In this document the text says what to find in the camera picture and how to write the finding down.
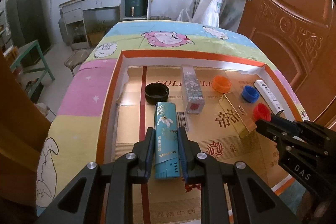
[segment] blue lighter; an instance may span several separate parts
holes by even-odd
[[[158,102],[155,105],[154,123],[155,178],[177,178],[180,176],[180,164],[175,104]]]

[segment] white box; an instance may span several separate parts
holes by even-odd
[[[284,111],[282,105],[278,102],[275,95],[271,92],[263,80],[256,80],[256,82],[254,82],[254,86],[259,91],[274,114],[280,114]]]

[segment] cardboard sheet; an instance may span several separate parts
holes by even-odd
[[[230,164],[239,160],[246,162],[270,187],[283,180],[287,173],[277,164],[278,152],[275,143],[256,131],[241,139],[234,126],[241,120],[230,104],[223,110],[218,103],[222,94],[211,87],[215,75],[227,75],[232,82],[231,91],[239,94],[244,85],[251,85],[260,77],[210,68],[195,68],[195,71],[201,83],[205,106],[201,114],[186,115],[188,138],[198,142],[203,152],[219,161]],[[184,110],[179,68],[148,66],[146,75],[143,75],[142,67],[130,67],[127,73],[129,81],[119,107],[115,158],[130,152],[133,144],[139,141],[142,76],[146,77],[146,85],[153,82],[167,85],[168,101],[176,104],[176,111]],[[260,97],[255,104],[247,107],[247,112],[251,113],[253,107],[260,102],[265,103]],[[146,128],[154,127],[154,108],[146,102]],[[200,186],[185,185],[182,177],[156,180],[152,175],[148,182],[148,200],[151,223],[187,222],[201,217]],[[133,217],[135,223],[143,223],[140,185],[133,185]]]

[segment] pink sheep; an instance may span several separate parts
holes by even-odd
[[[195,44],[186,35],[176,32],[151,31],[141,35],[147,38],[149,45],[152,47],[177,47],[187,43]]]

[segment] shelf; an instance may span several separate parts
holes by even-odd
[[[147,16],[142,16],[142,17],[124,17],[122,20],[137,20],[137,19],[147,19]]]

